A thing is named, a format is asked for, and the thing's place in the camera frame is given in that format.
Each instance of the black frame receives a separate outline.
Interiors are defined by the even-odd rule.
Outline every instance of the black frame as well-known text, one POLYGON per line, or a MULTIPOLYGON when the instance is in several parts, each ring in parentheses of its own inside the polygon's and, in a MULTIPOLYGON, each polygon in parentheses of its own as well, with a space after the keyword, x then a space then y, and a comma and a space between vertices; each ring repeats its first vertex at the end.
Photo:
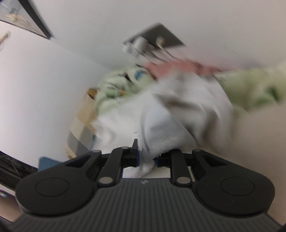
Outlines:
POLYGON ((37 168, 25 164, 0 151, 1 185, 15 191, 16 185, 21 179, 37 171, 37 168))
POLYGON ((29 3, 29 0, 18 0, 18 1, 21 4, 21 6, 25 9, 25 11, 28 13, 28 15, 32 18, 32 20, 36 23, 36 25, 40 28, 40 30, 44 33, 44 35, 47 37, 47 39, 50 39, 52 37, 51 33, 49 32, 47 27, 44 25, 44 23, 40 19, 40 17, 36 14, 32 5, 29 3))

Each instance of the blue object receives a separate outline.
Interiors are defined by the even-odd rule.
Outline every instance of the blue object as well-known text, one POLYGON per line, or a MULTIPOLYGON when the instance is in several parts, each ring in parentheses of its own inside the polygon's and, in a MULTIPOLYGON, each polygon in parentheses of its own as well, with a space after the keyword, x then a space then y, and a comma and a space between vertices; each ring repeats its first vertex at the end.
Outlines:
POLYGON ((48 158, 48 157, 41 157, 39 159, 39 168, 38 171, 43 171, 45 169, 48 169, 50 167, 56 166, 60 164, 61 162, 48 158))
POLYGON ((138 79, 140 79, 141 78, 141 74, 142 74, 142 72, 140 71, 140 70, 138 70, 136 73, 135 73, 135 79, 136 80, 138 80, 138 79))
POLYGON ((140 154, 139 151, 137 150, 136 152, 136 166, 138 167, 140 165, 140 154))

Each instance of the pile of laundry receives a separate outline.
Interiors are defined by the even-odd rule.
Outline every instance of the pile of laundry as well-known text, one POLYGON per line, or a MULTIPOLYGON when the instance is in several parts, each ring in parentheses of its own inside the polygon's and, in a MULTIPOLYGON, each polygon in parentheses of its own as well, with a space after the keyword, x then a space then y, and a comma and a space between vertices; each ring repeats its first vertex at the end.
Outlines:
POLYGON ((134 66, 101 80, 95 96, 92 150, 110 153, 138 139, 139 178, 154 158, 174 149, 220 151, 231 136, 234 115, 286 97, 286 75, 277 68, 219 72, 189 60, 134 66))

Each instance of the gray fabric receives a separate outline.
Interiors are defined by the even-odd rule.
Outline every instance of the gray fabric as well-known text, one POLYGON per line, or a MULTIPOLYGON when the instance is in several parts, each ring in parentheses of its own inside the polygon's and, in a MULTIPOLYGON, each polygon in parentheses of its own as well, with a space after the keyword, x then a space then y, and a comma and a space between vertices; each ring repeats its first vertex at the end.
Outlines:
POLYGON ((90 151, 80 141, 78 141, 77 138, 71 132, 69 132, 67 144, 76 156, 85 154, 90 151))
POLYGON ((86 148, 91 150, 92 143, 94 140, 94 134, 91 132, 90 129, 88 129, 87 127, 84 127, 79 140, 86 148))

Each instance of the pink fabric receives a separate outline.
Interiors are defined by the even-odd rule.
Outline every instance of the pink fabric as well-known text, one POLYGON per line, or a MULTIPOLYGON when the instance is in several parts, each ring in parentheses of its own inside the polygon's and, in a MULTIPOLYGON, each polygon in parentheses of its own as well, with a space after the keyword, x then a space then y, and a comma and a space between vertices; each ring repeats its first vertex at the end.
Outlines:
POLYGON ((181 69, 186 73, 196 73, 198 75, 213 74, 220 70, 213 66, 203 66, 191 60, 177 60, 167 63, 148 63, 145 67, 156 79, 160 79, 170 72, 171 69, 181 69))

